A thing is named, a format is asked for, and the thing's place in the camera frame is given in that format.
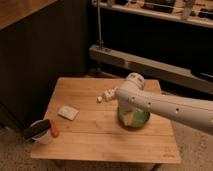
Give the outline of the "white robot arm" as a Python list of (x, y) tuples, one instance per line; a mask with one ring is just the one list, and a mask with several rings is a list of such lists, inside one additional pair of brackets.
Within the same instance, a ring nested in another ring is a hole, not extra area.
[(115, 92), (119, 107), (139, 108), (213, 135), (213, 101), (152, 93), (144, 86), (140, 74), (130, 73)]

